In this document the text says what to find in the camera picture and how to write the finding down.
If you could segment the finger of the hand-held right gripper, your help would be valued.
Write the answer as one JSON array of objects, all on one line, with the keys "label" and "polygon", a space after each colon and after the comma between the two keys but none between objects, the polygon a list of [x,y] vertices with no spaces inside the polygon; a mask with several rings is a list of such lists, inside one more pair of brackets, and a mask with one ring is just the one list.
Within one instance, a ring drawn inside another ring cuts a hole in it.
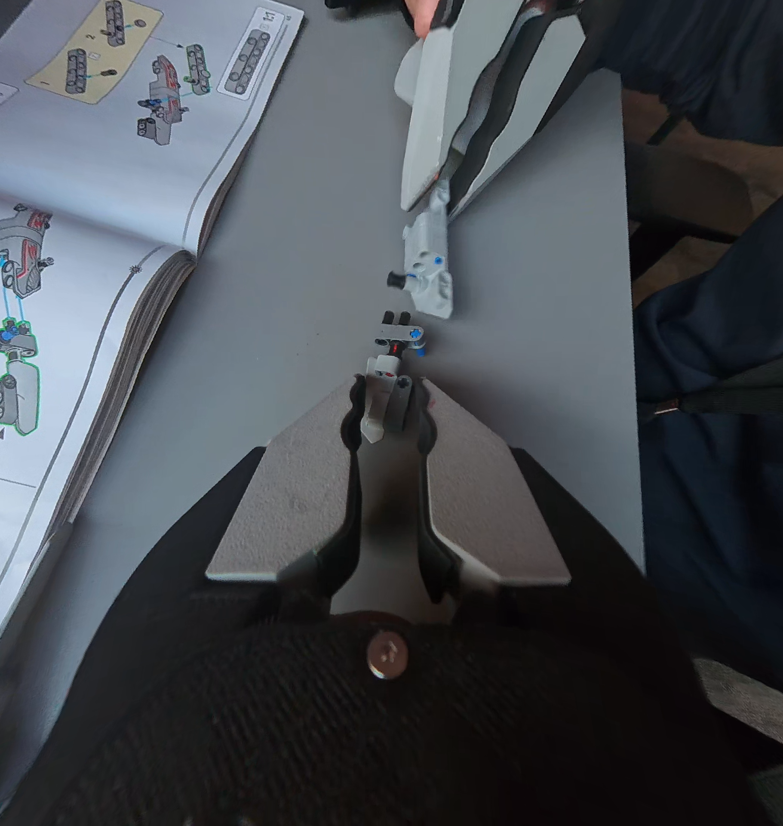
[{"label": "finger of the hand-held right gripper", "polygon": [[427,36],[405,55],[395,80],[396,95],[411,109],[400,185],[404,211],[435,183],[448,181],[451,140],[472,90],[520,14],[541,14],[541,2],[440,2]]},{"label": "finger of the hand-held right gripper", "polygon": [[586,42],[579,14],[517,15],[451,140],[448,214],[458,216],[541,127]]}]

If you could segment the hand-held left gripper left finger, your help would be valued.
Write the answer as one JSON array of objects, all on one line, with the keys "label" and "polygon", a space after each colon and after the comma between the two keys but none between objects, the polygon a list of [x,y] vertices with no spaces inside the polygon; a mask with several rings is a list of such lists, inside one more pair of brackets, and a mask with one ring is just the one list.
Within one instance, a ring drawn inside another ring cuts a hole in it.
[{"label": "hand-held left gripper left finger", "polygon": [[365,390],[365,377],[350,377],[271,439],[208,564],[210,583],[273,589],[278,614],[331,613],[361,552]]}]

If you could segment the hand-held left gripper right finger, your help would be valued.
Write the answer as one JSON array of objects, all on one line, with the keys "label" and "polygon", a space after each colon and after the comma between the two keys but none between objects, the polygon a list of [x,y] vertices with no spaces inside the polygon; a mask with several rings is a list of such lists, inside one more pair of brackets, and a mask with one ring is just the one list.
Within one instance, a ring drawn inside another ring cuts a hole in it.
[{"label": "hand-held left gripper right finger", "polygon": [[506,442],[424,378],[416,413],[418,565],[430,601],[567,586],[570,570]]}]

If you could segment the grey lego panel piece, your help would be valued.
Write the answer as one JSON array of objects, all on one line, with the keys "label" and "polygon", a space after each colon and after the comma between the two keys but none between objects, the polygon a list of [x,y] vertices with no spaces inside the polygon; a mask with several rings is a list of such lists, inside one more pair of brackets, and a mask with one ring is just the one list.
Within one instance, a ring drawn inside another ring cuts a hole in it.
[{"label": "grey lego panel piece", "polygon": [[393,287],[412,296],[417,312],[448,320],[453,313],[453,285],[448,270],[447,181],[435,183],[425,208],[403,231],[404,271],[390,272]]}]

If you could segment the small grey lego assembly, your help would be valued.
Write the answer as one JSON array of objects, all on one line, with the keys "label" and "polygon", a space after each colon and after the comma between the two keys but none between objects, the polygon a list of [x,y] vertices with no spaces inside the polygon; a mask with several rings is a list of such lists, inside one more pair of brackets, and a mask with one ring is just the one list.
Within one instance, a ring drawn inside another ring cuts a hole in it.
[{"label": "small grey lego assembly", "polygon": [[365,411],[362,436],[379,443],[388,433],[405,428],[413,378],[405,372],[406,360],[426,353],[424,328],[412,322],[411,314],[386,311],[374,337],[376,354],[365,368]]}]

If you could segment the person's right forearm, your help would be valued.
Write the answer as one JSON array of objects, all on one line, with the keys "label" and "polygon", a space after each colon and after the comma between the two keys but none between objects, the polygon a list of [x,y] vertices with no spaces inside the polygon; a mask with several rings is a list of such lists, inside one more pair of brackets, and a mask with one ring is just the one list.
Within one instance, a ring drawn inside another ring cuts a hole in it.
[{"label": "person's right forearm", "polygon": [[598,66],[701,135],[783,147],[783,1],[624,2]]}]

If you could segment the lego instruction booklet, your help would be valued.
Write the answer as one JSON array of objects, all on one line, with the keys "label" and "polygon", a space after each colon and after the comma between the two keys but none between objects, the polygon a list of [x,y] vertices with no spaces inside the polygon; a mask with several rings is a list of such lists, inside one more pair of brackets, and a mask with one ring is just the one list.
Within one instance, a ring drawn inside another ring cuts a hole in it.
[{"label": "lego instruction booklet", "polygon": [[280,2],[41,1],[0,37],[0,645],[303,23]]}]

